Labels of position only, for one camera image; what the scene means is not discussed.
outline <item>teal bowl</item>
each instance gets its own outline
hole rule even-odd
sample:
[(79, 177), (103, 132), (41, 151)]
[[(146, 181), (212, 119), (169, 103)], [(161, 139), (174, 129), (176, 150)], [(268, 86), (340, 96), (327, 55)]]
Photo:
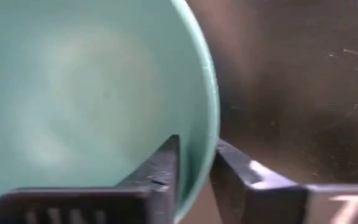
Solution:
[(179, 134), (179, 222), (213, 161), (218, 102), (184, 0), (0, 0), (0, 195), (114, 186)]

